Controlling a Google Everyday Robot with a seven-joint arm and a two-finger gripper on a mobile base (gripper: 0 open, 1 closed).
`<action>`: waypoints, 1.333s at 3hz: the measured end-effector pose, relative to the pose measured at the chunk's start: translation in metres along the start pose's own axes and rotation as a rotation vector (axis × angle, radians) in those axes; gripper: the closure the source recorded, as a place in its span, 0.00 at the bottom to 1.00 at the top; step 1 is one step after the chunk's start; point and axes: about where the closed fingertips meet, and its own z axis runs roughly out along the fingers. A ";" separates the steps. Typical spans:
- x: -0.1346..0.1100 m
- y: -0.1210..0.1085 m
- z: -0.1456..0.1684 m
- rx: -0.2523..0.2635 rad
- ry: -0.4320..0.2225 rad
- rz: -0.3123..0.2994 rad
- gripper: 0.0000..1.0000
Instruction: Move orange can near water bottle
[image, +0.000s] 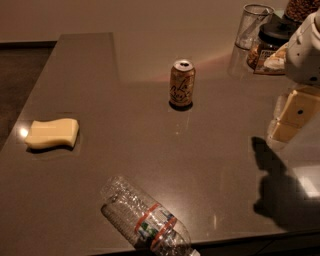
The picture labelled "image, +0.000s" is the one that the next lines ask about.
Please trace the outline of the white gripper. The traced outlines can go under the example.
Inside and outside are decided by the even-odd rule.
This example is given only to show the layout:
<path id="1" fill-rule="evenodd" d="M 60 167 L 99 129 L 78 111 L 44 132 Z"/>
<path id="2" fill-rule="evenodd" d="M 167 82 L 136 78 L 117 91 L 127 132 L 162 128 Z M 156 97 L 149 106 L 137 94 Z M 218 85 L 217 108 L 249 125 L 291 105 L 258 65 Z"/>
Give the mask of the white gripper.
<path id="1" fill-rule="evenodd" d="M 305 85 L 290 88 L 276 101 L 269 136 L 282 143 L 288 143 L 320 112 L 320 9 L 310 14 L 291 36 L 285 73 Z"/>

